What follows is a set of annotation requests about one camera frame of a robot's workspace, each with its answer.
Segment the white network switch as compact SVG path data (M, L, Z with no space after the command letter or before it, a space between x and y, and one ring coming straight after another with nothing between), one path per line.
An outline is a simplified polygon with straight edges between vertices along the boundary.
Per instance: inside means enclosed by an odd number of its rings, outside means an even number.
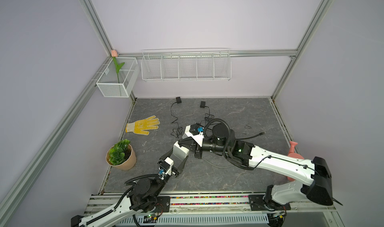
M179 160L183 161L189 156L190 150L186 147L180 146L178 142L174 144L173 155Z

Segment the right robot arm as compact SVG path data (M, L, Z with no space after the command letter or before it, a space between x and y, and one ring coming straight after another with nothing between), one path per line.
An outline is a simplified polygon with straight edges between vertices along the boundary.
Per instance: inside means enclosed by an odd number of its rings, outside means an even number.
M267 187L264 203L269 209L301 201L331 206L335 201L332 174L325 159L300 159L265 150L244 138L236 138L222 119L212 119L204 127L187 126L183 138L174 143L174 150L192 151L197 159L205 151L212 152L243 170L260 168L291 178L289 183Z

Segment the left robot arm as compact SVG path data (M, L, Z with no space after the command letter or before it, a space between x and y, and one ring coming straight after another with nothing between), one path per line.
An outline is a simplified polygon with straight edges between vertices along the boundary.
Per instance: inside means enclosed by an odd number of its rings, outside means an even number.
M159 160L160 171L157 174L144 175L134 178L131 186L119 200L90 216L74 216L71 218L72 227L112 227L120 221L142 212L156 208L158 196L171 176L178 176L184 169L190 150L174 147Z

